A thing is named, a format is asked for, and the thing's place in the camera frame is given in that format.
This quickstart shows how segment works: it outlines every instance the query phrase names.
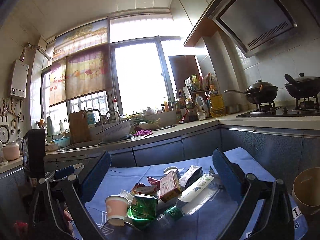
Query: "ceiling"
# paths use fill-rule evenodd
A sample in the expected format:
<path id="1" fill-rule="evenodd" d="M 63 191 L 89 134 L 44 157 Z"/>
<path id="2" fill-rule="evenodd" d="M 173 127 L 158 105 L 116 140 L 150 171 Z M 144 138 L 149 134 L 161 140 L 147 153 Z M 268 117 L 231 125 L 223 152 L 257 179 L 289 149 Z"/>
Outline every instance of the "ceiling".
<path id="1" fill-rule="evenodd" d="M 137 8 L 169 8 L 171 0 L 19 0 L 14 14 L 25 17 L 45 38 L 106 14 Z"/>

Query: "crushed green can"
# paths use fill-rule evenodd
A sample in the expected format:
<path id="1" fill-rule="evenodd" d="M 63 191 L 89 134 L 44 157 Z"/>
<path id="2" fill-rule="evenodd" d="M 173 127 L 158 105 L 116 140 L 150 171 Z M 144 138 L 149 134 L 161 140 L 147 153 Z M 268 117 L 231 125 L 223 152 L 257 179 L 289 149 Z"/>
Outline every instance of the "crushed green can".
<path id="1" fill-rule="evenodd" d="M 125 224 L 138 230 L 146 228 L 156 219 L 158 199 L 153 196 L 136 194 L 128 209 Z"/>

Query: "stove knob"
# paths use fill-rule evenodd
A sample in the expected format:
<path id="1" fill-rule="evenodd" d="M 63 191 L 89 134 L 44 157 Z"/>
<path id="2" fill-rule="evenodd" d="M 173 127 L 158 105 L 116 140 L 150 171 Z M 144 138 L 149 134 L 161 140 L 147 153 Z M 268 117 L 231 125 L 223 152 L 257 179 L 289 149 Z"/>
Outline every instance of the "stove knob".
<path id="1" fill-rule="evenodd" d="M 288 109 L 286 106 L 282 109 L 282 114 L 288 114 Z"/>

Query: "brown bucket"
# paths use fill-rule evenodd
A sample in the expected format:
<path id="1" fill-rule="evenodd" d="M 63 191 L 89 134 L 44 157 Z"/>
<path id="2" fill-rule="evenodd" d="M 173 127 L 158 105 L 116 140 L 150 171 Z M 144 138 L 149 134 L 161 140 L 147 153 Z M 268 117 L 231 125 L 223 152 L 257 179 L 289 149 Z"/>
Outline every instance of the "brown bucket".
<path id="1" fill-rule="evenodd" d="M 320 168 L 305 170 L 296 177 L 292 197 L 304 215 L 320 210 Z"/>

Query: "metal screw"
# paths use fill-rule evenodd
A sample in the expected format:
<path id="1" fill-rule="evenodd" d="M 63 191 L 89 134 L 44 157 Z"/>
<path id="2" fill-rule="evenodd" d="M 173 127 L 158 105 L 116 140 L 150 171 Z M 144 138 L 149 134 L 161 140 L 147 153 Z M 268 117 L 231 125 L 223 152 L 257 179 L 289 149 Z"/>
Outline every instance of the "metal screw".
<path id="1" fill-rule="evenodd" d="M 76 174 L 71 174 L 71 175 L 68 176 L 68 180 L 69 181 L 74 181 L 76 178 L 77 178 Z"/>
<path id="2" fill-rule="evenodd" d="M 284 181 L 282 179 L 277 179 L 277 183 L 280 184 L 280 185 L 283 185 Z"/>
<path id="3" fill-rule="evenodd" d="M 44 183 L 45 183 L 45 181 L 46 181 L 46 179 L 45 179 L 45 178 L 40 178 L 40 179 L 39 179 L 39 183 L 40 183 L 40 184 L 44 184 Z"/>
<path id="4" fill-rule="evenodd" d="M 248 174 L 247 174 L 247 179 L 249 179 L 249 180 L 255 180 L 255 179 L 256 179 L 256 176 L 254 176 L 252 173 L 248 173 Z"/>

